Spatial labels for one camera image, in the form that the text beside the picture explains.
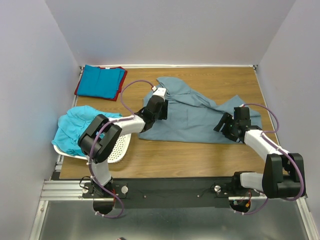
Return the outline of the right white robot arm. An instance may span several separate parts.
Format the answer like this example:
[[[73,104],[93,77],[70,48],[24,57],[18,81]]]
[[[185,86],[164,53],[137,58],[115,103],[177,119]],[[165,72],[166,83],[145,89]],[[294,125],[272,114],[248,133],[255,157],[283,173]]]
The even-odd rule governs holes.
[[[234,173],[230,183],[230,191],[234,195],[241,196],[248,189],[254,189],[269,199],[294,201],[306,194],[302,155],[285,150],[259,126],[253,125],[247,104],[235,107],[233,114],[225,112],[214,131],[221,132],[233,142],[239,141],[250,147],[265,163],[263,173]]]

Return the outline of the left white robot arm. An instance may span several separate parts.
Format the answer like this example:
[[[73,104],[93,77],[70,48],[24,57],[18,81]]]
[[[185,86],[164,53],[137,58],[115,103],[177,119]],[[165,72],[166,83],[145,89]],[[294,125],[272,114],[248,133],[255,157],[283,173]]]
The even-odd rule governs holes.
[[[89,194],[96,194],[100,198],[114,195],[108,158],[118,139],[129,134],[144,133],[151,129],[156,121],[166,120],[168,104],[169,101],[164,97],[153,95],[146,106],[129,117],[111,120],[99,114],[93,119],[78,140],[90,172]]]

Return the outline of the grey-blue t shirt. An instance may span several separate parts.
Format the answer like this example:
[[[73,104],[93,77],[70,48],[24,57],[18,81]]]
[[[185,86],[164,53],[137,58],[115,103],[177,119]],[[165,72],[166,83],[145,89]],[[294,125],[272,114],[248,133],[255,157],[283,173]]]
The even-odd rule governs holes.
[[[166,89],[167,119],[156,120],[152,128],[138,134],[141,140],[206,144],[234,144],[214,131],[224,113],[233,114],[234,108],[245,102],[235,95],[225,103],[215,101],[189,87],[176,77],[157,78],[158,86]]]

